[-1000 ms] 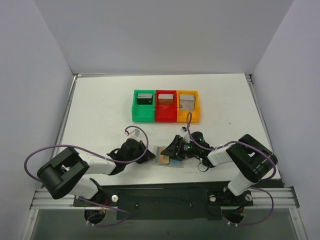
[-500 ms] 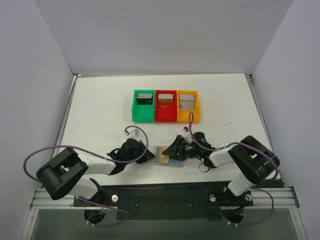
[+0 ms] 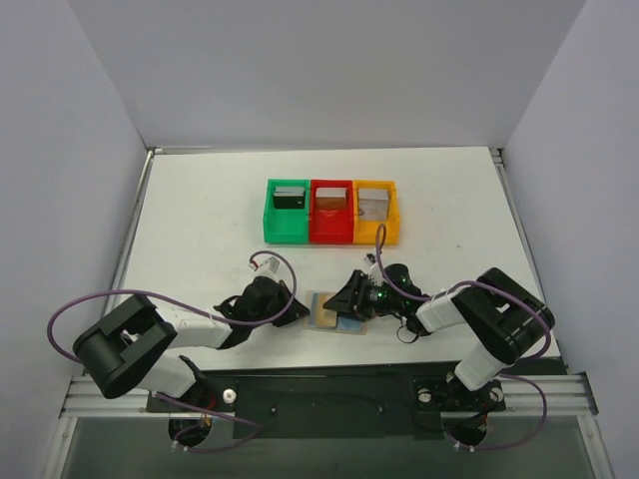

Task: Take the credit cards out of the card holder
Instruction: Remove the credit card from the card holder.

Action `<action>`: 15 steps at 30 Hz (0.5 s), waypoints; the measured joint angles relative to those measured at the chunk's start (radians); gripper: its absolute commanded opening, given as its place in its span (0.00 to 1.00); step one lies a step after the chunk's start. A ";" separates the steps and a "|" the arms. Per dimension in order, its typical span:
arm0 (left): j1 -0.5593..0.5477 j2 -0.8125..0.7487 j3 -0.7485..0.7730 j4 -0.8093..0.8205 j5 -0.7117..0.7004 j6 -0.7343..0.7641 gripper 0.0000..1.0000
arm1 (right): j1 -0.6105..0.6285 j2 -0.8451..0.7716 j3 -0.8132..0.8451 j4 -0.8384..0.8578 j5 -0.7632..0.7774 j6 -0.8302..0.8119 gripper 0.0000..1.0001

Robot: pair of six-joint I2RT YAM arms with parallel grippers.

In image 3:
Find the beige leather card holder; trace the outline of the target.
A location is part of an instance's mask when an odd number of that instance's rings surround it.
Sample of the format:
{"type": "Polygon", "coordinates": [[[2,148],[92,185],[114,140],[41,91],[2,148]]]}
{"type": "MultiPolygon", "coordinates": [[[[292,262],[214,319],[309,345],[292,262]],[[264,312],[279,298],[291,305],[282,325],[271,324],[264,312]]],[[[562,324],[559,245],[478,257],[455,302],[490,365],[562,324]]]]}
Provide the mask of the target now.
{"type": "Polygon", "coordinates": [[[307,303],[310,314],[306,318],[307,328],[323,332],[365,335],[367,333],[365,322],[323,307],[332,296],[333,292],[328,291],[313,290],[308,292],[307,303]]]}

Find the gold credit card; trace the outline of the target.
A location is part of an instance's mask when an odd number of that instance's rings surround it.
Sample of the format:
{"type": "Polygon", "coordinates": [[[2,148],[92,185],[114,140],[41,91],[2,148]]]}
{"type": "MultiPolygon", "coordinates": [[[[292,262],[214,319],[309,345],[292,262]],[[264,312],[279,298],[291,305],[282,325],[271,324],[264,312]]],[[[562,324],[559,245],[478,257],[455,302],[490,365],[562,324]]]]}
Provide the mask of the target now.
{"type": "Polygon", "coordinates": [[[331,294],[327,292],[315,291],[311,295],[311,315],[309,325],[312,328],[322,330],[333,330],[337,327],[337,314],[335,311],[326,309],[323,305],[330,299],[331,294]]]}

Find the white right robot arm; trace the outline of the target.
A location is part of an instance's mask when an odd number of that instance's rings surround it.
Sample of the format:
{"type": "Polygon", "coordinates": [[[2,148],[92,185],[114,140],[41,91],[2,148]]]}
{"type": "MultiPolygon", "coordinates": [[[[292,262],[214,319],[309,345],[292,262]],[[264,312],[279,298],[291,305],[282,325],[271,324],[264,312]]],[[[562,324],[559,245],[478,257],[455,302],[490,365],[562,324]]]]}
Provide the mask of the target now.
{"type": "Polygon", "coordinates": [[[544,342],[555,325],[550,309],[497,267],[433,296],[422,293],[403,263],[387,266],[380,280],[356,269],[322,307],[363,320],[391,315],[418,337],[468,325],[477,344],[445,385],[448,401],[458,408],[476,402],[483,386],[544,342]]]}

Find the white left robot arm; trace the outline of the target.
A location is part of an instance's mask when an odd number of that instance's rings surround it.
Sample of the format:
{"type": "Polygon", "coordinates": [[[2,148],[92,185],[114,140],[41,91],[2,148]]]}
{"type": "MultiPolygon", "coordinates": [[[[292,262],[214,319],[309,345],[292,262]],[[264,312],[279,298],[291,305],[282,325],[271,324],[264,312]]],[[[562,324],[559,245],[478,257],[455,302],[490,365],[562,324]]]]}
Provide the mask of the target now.
{"type": "Polygon", "coordinates": [[[222,320],[158,306],[135,293],[84,331],[73,352],[108,399],[139,387],[167,394],[192,411],[206,396],[203,376],[188,357],[172,356],[168,349],[231,349],[248,340],[258,322],[273,317],[271,325],[283,327],[310,314],[283,281],[263,275],[214,311],[222,320]]]}

